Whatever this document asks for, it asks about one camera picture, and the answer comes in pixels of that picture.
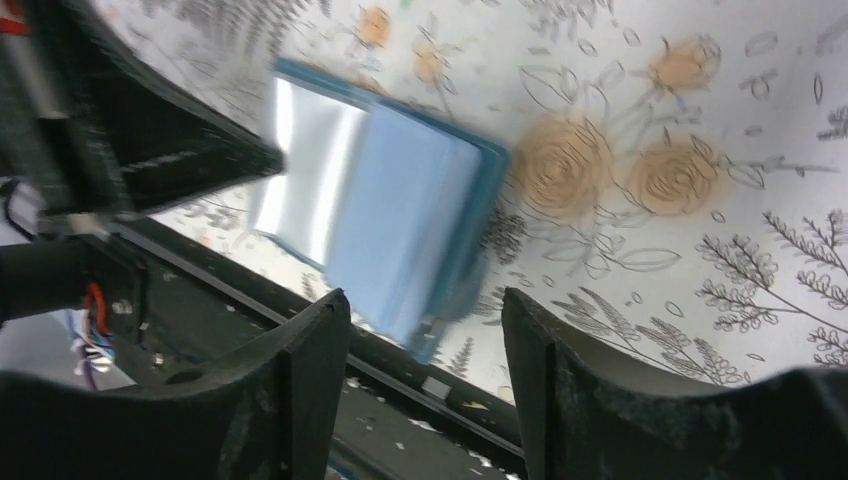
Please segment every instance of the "blue wire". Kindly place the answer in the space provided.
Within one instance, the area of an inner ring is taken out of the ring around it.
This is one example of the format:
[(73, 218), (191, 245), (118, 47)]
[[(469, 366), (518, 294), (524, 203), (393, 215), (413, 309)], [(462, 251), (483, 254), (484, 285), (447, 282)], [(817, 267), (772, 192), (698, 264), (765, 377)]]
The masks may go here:
[(71, 337), (71, 341), (76, 340), (77, 334), (74, 330), (74, 315), (73, 313), (71, 313), (70, 308), (65, 309), (65, 323), (67, 324), (66, 326), (68, 327), (68, 335)]

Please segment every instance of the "blue book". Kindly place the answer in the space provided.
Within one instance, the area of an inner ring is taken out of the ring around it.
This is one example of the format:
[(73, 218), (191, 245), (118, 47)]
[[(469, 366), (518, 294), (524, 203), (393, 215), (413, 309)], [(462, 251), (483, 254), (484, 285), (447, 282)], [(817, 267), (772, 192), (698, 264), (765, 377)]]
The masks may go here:
[(426, 314), (479, 150), (374, 106), (325, 275), (383, 334), (405, 343)]

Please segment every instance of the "black cable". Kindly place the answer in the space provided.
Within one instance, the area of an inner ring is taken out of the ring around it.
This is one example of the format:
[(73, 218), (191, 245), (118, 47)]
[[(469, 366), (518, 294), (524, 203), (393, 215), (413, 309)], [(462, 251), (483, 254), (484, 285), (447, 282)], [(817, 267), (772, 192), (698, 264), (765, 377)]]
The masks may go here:
[(12, 220), (12, 197), (20, 184), (21, 181), (17, 178), (10, 178), (0, 186), (0, 198), (3, 199), (3, 218), (20, 236), (26, 238), (29, 242), (34, 242), (36, 240), (35, 235), (28, 232), (18, 222)]

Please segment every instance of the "floral wallpaper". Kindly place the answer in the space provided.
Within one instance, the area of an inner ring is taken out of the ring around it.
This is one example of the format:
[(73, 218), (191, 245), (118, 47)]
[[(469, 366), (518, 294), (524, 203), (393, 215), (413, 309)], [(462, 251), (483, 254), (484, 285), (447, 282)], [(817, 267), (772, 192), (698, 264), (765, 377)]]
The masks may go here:
[[(95, 3), (140, 58), (248, 128), (284, 56), (510, 146), (485, 291), (433, 361), (507, 401), (510, 286), (705, 382), (848, 365), (844, 2)], [(157, 219), (317, 298), (320, 274), (244, 231), (246, 196)]]

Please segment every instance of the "orange flower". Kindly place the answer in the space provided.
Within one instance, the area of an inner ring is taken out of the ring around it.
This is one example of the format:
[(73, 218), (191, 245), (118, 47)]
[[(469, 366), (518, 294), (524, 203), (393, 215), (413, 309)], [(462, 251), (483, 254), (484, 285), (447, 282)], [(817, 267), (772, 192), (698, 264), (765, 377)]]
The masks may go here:
[(712, 149), (692, 143), (662, 144), (642, 153), (624, 185), (631, 201), (660, 216), (697, 211), (710, 196), (718, 173)]
[(579, 216), (597, 203), (611, 162), (606, 139), (588, 120), (575, 123), (545, 116), (515, 150), (516, 190), (539, 213)]
[(669, 46), (649, 69), (657, 88), (671, 92), (704, 88), (718, 73), (721, 48), (708, 35)]
[(362, 12), (359, 24), (359, 40), (368, 46), (385, 47), (389, 39), (392, 20), (385, 10), (370, 7)]
[(442, 79), (445, 59), (436, 47), (422, 42), (415, 48), (415, 76), (424, 83), (436, 84)]

